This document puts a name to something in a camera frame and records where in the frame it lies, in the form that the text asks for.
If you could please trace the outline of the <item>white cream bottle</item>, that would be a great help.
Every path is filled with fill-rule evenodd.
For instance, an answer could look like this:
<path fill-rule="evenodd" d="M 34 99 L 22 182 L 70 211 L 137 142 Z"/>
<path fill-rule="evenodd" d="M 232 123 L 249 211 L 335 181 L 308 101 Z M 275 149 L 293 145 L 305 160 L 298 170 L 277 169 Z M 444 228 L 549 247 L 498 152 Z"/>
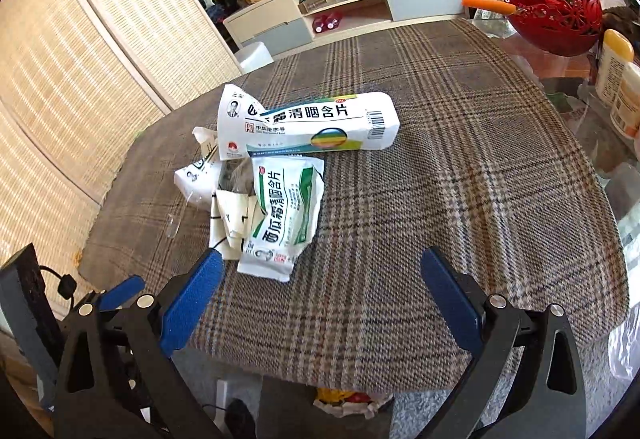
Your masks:
<path fill-rule="evenodd" d="M 626 139 L 637 137 L 640 125 L 640 72 L 638 64 L 628 62 L 610 112 L 614 128 Z"/>

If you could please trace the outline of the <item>black trash bin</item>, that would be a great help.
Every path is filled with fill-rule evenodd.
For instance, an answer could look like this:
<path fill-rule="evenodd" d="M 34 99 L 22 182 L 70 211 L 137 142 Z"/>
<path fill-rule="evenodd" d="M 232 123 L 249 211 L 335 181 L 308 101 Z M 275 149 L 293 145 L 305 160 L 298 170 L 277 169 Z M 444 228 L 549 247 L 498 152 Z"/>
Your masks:
<path fill-rule="evenodd" d="M 395 401 L 372 419 L 338 417 L 314 406 L 316 389 L 265 377 L 262 381 L 256 433 L 258 438 L 388 438 Z"/>

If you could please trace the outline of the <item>orange carrot stick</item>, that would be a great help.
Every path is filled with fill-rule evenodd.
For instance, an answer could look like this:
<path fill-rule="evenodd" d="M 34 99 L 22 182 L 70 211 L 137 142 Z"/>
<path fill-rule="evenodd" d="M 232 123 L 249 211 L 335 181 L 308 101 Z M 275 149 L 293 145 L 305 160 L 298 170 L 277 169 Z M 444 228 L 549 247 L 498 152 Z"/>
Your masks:
<path fill-rule="evenodd" d="M 510 16 L 518 11 L 518 7 L 504 2 L 503 0 L 462 0 L 462 5 L 468 8 L 475 8 Z"/>

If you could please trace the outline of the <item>white green medicine packet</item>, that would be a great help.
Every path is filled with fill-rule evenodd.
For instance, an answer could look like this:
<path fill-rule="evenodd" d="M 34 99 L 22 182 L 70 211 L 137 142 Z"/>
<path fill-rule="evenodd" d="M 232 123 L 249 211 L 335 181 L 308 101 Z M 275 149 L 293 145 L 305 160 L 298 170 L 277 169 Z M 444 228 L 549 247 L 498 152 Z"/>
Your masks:
<path fill-rule="evenodd" d="M 302 155 L 252 159 L 256 212 L 238 271 L 282 283 L 318 227 L 324 162 Z"/>

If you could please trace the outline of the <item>small white stool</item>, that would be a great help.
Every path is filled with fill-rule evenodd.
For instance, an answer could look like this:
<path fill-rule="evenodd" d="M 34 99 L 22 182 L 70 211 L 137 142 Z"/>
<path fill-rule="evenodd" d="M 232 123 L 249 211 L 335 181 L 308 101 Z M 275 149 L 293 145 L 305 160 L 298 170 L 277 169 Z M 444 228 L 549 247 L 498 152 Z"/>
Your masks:
<path fill-rule="evenodd" d="M 269 49 L 263 42 L 254 42 L 246 45 L 235 54 L 243 74 L 254 72 L 273 62 Z"/>

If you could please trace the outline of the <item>white wooden TV cabinet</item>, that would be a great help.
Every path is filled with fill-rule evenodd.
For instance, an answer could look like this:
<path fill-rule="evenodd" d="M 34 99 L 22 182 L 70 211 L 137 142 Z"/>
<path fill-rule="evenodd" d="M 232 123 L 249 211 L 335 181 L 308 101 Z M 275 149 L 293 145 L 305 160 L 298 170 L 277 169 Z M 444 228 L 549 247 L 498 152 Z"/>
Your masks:
<path fill-rule="evenodd" d="M 224 20 L 243 48 L 262 42 L 277 59 L 363 34 L 451 20 L 462 0 L 261 0 Z"/>

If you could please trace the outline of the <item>red plastic basket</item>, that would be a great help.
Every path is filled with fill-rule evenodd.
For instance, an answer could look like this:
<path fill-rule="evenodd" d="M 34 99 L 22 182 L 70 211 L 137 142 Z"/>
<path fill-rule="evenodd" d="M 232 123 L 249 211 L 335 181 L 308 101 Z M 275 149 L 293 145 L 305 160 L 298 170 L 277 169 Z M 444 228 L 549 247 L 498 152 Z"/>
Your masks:
<path fill-rule="evenodd" d="M 539 49 L 561 57 L 587 52 L 602 30 L 600 0 L 505 0 L 515 7 L 509 22 Z"/>

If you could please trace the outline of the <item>yellow capped white bottle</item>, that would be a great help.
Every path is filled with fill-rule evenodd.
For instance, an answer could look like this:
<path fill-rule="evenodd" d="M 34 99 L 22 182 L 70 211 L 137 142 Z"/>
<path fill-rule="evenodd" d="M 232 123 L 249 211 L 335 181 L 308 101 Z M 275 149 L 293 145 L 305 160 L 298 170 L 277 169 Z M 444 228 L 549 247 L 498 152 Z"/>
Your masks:
<path fill-rule="evenodd" d="M 620 32 L 607 29 L 603 35 L 596 81 L 597 96 L 606 106 L 612 106 L 626 64 L 632 60 L 634 48 L 631 42 Z"/>

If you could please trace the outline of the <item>yellow paper bag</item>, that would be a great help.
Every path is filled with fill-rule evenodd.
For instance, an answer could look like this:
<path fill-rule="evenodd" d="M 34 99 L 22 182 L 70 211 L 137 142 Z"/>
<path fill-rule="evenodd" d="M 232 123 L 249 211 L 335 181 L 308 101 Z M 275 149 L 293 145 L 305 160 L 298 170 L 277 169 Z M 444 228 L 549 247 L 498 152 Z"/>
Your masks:
<path fill-rule="evenodd" d="M 341 405 L 348 400 L 354 393 L 348 390 L 329 389 L 326 387 L 318 387 L 316 392 L 316 400 L 322 404 Z"/>

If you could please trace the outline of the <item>white paper cup trash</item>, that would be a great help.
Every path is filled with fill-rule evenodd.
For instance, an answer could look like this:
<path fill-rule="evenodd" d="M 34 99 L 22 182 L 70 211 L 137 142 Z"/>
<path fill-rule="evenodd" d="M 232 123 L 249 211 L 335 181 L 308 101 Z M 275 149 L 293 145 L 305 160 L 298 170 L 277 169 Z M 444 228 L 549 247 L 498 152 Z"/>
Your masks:
<path fill-rule="evenodd" d="M 209 211 L 212 207 L 213 194 L 218 188 L 222 167 L 217 132 L 205 127 L 194 127 L 192 134 L 200 145 L 201 159 L 176 170 L 174 184 L 186 203 L 200 210 Z"/>

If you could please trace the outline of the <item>white black line paper bag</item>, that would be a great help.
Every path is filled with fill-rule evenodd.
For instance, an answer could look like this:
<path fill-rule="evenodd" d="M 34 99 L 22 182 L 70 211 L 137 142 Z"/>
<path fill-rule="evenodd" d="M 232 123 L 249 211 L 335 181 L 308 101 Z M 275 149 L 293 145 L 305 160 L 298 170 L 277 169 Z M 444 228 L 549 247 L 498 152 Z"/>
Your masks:
<path fill-rule="evenodd" d="M 224 260 L 239 260 L 244 243 L 262 218 L 257 196 L 216 190 L 210 207 L 208 247 Z"/>

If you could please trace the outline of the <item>long white medicine box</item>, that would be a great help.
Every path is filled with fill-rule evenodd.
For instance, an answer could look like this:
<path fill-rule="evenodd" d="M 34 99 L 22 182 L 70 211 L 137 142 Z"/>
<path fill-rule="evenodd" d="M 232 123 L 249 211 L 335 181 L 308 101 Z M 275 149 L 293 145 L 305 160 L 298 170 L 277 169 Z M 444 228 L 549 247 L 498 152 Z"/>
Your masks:
<path fill-rule="evenodd" d="M 266 109 L 238 86 L 224 86 L 217 136 L 223 161 L 257 156 L 389 148 L 400 121 L 392 98 L 367 92 Z"/>

